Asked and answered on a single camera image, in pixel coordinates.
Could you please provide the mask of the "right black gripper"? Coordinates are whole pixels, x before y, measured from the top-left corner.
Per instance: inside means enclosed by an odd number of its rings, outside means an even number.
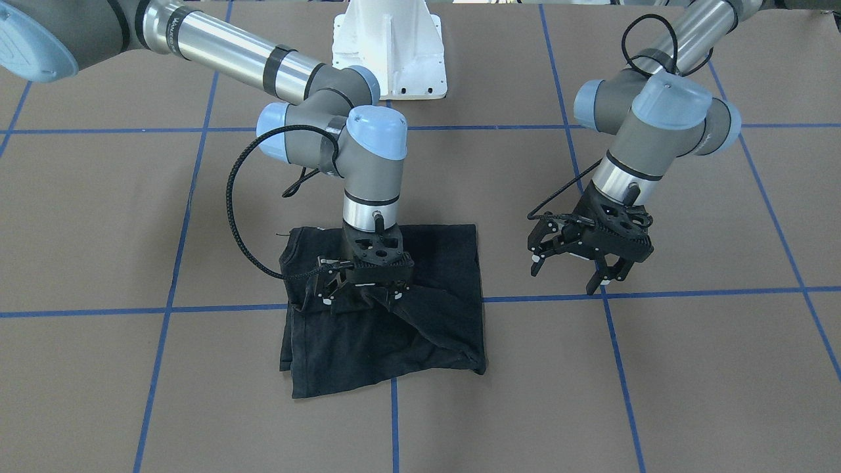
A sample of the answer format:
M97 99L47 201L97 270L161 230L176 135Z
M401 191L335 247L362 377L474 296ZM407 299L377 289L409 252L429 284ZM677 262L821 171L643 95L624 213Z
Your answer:
M402 299L411 287L414 261L403 248L399 225L362 231L345 223L340 231L340 256L319 257L323 273L316 275L315 299L325 305L348 298L354 285L388 287L388 304Z

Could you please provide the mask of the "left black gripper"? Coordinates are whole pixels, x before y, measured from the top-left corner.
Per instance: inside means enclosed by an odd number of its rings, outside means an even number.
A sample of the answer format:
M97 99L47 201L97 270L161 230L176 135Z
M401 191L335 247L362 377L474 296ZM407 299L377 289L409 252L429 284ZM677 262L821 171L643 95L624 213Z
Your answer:
M595 260L597 269L585 287L586 294L592 296L610 281L624 281L634 261L642 263L654 251L648 234L652 222L654 219L644 206L613 201L589 183L572 213L539 216L528 236L528 248L532 251L530 275L537 276L545 260L559 254ZM620 258L609 265L607 254Z

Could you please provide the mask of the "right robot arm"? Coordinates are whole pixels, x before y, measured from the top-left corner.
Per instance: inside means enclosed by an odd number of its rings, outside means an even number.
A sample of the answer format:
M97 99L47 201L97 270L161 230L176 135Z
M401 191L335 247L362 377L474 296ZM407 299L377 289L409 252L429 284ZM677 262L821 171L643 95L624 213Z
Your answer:
M262 111L256 138L235 161L226 185L229 227L240 251L267 275L235 223L233 191L256 148L302 168L345 180L342 255L321 256L298 273L315 281L316 298L333 304L349 290L379 287L390 306L411 282L414 263L397 225L407 154L407 123L378 105L369 69L337 69L225 23L181 1L3 1L2 66L34 83L74 77L123 52L144 49L180 57L277 98Z

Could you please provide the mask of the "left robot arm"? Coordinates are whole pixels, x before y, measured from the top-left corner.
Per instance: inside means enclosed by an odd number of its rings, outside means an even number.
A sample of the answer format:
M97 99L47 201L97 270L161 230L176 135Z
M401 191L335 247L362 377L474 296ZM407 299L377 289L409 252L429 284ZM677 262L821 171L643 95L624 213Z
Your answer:
M586 285L627 278L636 263L654 251L654 221L645 203L670 165L682 156L708 156L738 138L742 118L734 105L715 98L691 80L711 58L718 40L760 11L760 1L694 1L670 22L646 13L665 34L632 56L622 45L625 66L610 80L583 84L574 99L574 117L587 129L612 135L604 158L586 169L591 182L570 213L528 214L535 227L528 236L530 272L547 258L571 254L594 261Z

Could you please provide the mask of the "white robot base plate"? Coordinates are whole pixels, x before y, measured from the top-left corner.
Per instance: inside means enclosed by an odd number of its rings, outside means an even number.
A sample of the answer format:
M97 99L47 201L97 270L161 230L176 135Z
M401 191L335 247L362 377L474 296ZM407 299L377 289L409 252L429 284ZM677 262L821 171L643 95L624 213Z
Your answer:
M447 96L442 22L424 1L351 1L333 20L332 65L375 75L382 100Z

